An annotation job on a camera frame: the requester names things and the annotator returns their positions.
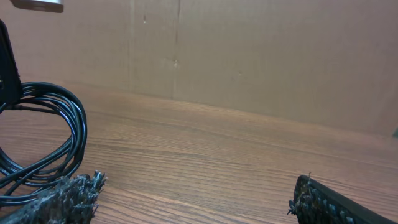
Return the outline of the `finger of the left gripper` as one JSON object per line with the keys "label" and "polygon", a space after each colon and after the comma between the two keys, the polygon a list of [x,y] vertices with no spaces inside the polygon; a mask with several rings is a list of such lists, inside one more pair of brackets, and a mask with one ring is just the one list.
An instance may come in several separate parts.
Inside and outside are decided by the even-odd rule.
{"label": "finger of the left gripper", "polygon": [[18,74],[7,27],[1,21],[1,106],[10,104],[22,97],[22,83]]}

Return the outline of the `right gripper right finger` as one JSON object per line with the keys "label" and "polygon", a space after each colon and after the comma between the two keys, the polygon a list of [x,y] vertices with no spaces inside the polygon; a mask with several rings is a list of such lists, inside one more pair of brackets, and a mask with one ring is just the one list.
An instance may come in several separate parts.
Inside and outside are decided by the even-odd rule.
{"label": "right gripper right finger", "polygon": [[287,213],[300,224],[395,224],[308,175],[298,177]]}

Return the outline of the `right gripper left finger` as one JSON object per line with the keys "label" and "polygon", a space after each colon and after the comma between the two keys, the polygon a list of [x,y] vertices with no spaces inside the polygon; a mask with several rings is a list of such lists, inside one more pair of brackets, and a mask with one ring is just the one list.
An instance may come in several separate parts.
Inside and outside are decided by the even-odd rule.
{"label": "right gripper left finger", "polygon": [[1,224],[89,224],[98,208],[106,174],[96,170],[62,179],[33,202],[1,218]]}

